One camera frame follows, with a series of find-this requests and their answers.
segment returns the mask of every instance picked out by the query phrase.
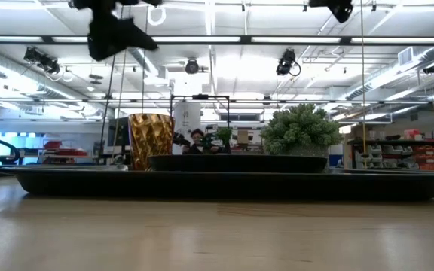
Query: wooden table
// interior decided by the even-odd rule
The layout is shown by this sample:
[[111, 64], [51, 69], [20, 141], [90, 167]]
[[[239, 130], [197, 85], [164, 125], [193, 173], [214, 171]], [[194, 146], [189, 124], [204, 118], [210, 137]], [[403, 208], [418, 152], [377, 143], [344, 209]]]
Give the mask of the wooden table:
[[6, 178], [0, 270], [434, 271], [434, 200], [61, 199]]

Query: white column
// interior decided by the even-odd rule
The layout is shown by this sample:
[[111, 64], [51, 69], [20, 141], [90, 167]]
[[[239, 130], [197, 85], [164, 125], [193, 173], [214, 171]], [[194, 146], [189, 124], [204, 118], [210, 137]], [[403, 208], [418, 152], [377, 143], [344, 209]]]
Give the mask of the white column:
[[[175, 132], [184, 135], [185, 139], [192, 142], [190, 134], [200, 128], [200, 103], [179, 102], [173, 111], [175, 118]], [[181, 154], [182, 147], [173, 145], [173, 153]]]

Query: green succulent plant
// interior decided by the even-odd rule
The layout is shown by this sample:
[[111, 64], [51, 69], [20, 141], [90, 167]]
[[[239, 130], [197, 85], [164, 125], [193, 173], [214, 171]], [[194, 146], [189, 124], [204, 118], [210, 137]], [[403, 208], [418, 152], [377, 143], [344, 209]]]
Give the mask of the green succulent plant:
[[313, 104], [302, 104], [274, 112], [262, 132], [264, 149], [269, 154], [285, 154], [301, 146], [330, 146], [342, 140], [339, 124], [325, 120], [326, 112]]
[[217, 139], [222, 140], [222, 143], [226, 144], [231, 140], [232, 129], [219, 128], [217, 132], [215, 132], [215, 136], [217, 137]]

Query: gold vase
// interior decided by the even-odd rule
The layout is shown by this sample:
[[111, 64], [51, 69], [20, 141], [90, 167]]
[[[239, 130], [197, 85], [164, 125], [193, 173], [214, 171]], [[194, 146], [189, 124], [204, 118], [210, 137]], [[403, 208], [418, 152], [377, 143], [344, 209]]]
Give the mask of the gold vase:
[[134, 170], [149, 170], [148, 157], [172, 154], [174, 121], [162, 114], [132, 114], [128, 129]]

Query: dark serving tray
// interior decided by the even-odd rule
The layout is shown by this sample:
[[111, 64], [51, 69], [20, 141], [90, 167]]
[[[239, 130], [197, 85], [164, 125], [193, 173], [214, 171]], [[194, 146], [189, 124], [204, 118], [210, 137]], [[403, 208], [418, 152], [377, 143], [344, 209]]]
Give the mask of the dark serving tray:
[[333, 173], [130, 172], [91, 166], [8, 167], [24, 190], [60, 196], [198, 199], [391, 199], [434, 197], [434, 173], [334, 169]]
[[157, 155], [154, 171], [321, 173], [328, 160], [292, 155]]

